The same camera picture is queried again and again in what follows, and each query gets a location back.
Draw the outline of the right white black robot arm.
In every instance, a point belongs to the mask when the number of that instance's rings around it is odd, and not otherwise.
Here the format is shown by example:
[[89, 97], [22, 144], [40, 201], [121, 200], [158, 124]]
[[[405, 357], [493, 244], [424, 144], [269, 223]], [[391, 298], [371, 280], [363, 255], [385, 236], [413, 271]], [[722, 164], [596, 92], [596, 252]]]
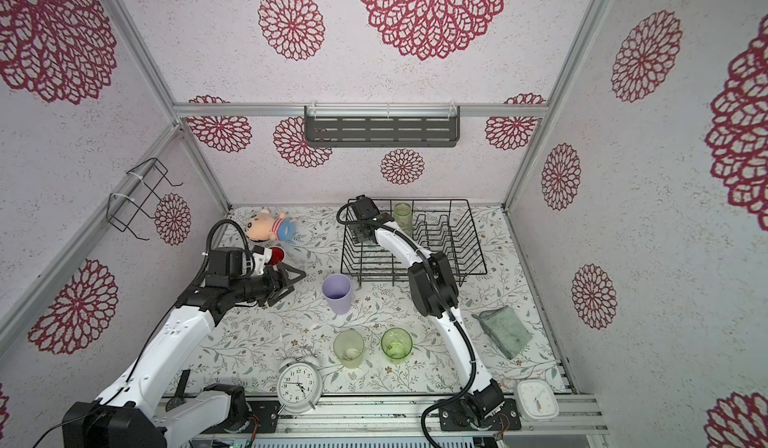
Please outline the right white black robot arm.
[[453, 360], [461, 388], [425, 409], [421, 424], [426, 424], [429, 414], [448, 406], [463, 409], [468, 421], [475, 425], [498, 414], [505, 404], [504, 393], [468, 333], [460, 309], [459, 286], [448, 256], [418, 244], [392, 215], [381, 211], [365, 195], [342, 205], [336, 220], [351, 229], [357, 240], [385, 249], [406, 268], [413, 305], [420, 315], [433, 322]]

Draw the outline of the purple plastic cup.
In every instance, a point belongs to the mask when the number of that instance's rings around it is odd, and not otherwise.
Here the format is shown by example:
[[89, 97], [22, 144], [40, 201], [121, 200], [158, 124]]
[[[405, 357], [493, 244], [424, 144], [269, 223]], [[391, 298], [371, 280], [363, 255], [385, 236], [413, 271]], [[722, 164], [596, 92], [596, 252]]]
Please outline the purple plastic cup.
[[335, 314], [343, 315], [350, 311], [353, 304], [353, 288], [347, 275], [329, 275], [322, 283], [321, 292]]

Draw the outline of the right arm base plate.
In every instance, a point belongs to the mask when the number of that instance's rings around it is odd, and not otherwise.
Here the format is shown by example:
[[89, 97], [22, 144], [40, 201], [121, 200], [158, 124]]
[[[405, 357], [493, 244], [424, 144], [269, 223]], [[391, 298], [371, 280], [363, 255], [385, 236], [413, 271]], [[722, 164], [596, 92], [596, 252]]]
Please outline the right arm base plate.
[[522, 422], [516, 401], [506, 397], [494, 414], [481, 417], [468, 400], [460, 400], [438, 409], [440, 428], [445, 432], [506, 432], [519, 431]]

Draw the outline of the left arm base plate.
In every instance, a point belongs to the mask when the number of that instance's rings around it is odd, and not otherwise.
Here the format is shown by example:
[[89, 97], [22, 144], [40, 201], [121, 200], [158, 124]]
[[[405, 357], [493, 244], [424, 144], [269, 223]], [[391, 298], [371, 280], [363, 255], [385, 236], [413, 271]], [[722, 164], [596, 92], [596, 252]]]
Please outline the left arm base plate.
[[[221, 410], [218, 405], [208, 400], [213, 395], [225, 395], [228, 399], [228, 409]], [[190, 424], [198, 434], [213, 433], [274, 433], [277, 425], [278, 412], [281, 408], [276, 398], [267, 400], [251, 399], [246, 395], [243, 386], [214, 383], [204, 387], [199, 393], [187, 395], [182, 387], [167, 399], [163, 399], [163, 410], [177, 414], [184, 409], [198, 407], [204, 400], [207, 404], [203, 409], [193, 411]]]

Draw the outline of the tall green translucent cup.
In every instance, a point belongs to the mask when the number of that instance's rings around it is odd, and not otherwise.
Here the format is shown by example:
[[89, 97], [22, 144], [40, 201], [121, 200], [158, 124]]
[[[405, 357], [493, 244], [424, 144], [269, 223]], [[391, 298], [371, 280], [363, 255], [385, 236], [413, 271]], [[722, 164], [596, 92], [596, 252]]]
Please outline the tall green translucent cup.
[[398, 202], [394, 205], [393, 218], [401, 231], [409, 237], [413, 236], [413, 209], [410, 203]]

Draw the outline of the pale yellow-green cup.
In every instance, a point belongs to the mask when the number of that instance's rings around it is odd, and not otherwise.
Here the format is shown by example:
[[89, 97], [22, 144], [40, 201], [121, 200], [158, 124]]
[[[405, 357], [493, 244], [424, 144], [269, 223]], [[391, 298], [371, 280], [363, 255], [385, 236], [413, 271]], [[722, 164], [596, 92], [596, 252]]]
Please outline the pale yellow-green cup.
[[358, 368], [365, 354], [364, 338], [354, 329], [340, 332], [333, 342], [334, 355], [348, 369]]

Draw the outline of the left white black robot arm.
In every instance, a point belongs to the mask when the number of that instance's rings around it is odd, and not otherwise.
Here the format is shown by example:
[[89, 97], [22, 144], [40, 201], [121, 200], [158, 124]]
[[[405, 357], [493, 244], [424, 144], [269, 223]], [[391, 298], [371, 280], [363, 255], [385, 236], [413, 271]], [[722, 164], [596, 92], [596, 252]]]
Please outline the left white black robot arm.
[[186, 447], [210, 428], [239, 433], [256, 425], [240, 385], [214, 383], [164, 413], [167, 386], [233, 308], [273, 306], [306, 273], [284, 262], [278, 247], [216, 247], [220, 220], [206, 237], [203, 261], [188, 287], [161, 318], [136, 360], [95, 400], [76, 402], [57, 424], [66, 447]]

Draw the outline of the black wire dish rack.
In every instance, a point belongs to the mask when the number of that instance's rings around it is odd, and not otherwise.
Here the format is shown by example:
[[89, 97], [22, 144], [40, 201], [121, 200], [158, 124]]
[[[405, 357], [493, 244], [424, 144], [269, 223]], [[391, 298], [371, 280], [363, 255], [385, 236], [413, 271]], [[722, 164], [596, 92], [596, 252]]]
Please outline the black wire dish rack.
[[[350, 204], [336, 213], [343, 226], [341, 272], [358, 282], [406, 282], [407, 267], [388, 248], [379, 244], [357, 245], [351, 237], [354, 222]], [[425, 250], [444, 253], [454, 278], [463, 284], [470, 276], [488, 273], [473, 213], [466, 199], [374, 198], [381, 216], [392, 217], [394, 205], [410, 203], [413, 209], [413, 242]]]

